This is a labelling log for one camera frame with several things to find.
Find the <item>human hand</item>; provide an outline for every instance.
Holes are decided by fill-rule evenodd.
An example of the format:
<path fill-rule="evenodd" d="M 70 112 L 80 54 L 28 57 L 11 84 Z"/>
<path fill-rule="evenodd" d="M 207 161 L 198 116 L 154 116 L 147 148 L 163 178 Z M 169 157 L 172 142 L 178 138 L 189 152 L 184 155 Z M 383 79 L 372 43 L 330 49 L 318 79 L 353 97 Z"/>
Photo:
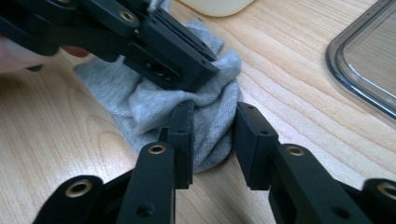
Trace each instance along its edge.
<path fill-rule="evenodd" d="M 76 47 L 65 46 L 62 48 L 67 53 L 77 57 L 85 57 L 89 54 L 87 50 Z M 13 72 L 48 63 L 50 59 L 51 57 L 36 54 L 0 35 L 0 73 Z"/>

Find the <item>wood grain surface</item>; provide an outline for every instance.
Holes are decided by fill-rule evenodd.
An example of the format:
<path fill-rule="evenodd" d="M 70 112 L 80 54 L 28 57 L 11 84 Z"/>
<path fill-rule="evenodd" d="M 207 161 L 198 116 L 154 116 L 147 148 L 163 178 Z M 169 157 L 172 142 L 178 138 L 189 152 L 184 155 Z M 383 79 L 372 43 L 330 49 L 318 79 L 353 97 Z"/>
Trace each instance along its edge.
<path fill-rule="evenodd" d="M 325 49 L 374 3 L 256 0 L 210 18 L 175 1 L 171 14 L 203 21 L 240 55 L 244 101 L 282 143 L 307 147 L 334 178 L 360 188 L 370 177 L 396 180 L 396 124 L 336 83 Z M 68 178 L 107 182 L 134 167 L 137 154 L 73 74 L 81 62 L 59 54 L 39 73 L 0 75 L 0 223 L 31 223 Z M 246 187 L 233 153 L 193 181 L 177 192 L 177 223 L 275 222 L 268 193 Z"/>

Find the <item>transparent container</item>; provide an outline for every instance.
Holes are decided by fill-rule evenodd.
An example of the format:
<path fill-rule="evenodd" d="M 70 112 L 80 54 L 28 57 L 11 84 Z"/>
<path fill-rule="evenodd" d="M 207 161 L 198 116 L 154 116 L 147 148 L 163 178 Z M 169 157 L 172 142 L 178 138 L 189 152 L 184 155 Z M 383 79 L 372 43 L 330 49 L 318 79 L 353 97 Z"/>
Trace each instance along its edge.
<path fill-rule="evenodd" d="M 396 1 L 378 1 L 337 36 L 326 60 L 336 79 L 396 119 Z"/>

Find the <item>brass insert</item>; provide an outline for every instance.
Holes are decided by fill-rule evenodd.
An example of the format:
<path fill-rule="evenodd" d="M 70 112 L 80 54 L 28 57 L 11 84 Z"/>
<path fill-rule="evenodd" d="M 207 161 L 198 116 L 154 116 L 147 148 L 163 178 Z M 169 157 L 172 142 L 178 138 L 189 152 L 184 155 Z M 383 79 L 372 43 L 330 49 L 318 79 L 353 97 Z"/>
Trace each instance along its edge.
<path fill-rule="evenodd" d="M 385 196 L 396 200 L 396 187 L 389 183 L 382 183 L 377 186 L 378 190 Z"/>
<path fill-rule="evenodd" d="M 88 193 L 92 188 L 92 183 L 89 180 L 83 179 L 74 182 L 66 189 L 66 196 L 69 198 L 77 198 Z"/>
<path fill-rule="evenodd" d="M 286 150 L 292 156 L 303 156 L 305 154 L 302 149 L 297 147 L 287 147 Z"/>
<path fill-rule="evenodd" d="M 131 15 L 129 12 L 126 11 L 121 11 L 120 15 L 122 16 L 123 19 L 125 19 L 128 22 L 134 22 L 134 16 Z"/>
<path fill-rule="evenodd" d="M 148 149 L 148 152 L 151 154 L 161 154 L 165 152 L 165 147 L 160 145 L 152 146 Z"/>

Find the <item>gray sock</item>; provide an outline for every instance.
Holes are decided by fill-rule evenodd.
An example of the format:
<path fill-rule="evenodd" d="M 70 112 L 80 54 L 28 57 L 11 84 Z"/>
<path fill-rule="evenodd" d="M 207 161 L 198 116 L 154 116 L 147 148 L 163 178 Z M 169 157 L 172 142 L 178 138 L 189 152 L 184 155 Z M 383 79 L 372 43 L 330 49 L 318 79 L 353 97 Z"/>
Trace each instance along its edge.
<path fill-rule="evenodd" d="M 219 57 L 213 62 L 219 73 L 196 93 L 164 91 L 122 64 L 121 59 L 107 63 L 94 58 L 76 66 L 75 71 L 137 151 L 158 140 L 177 104 L 193 100 L 193 171 L 197 173 L 221 162 L 230 153 L 230 128 L 236 104 L 242 100 L 235 81 L 241 71 L 241 60 L 233 50 L 219 55 L 223 41 L 200 21 L 185 25 Z"/>

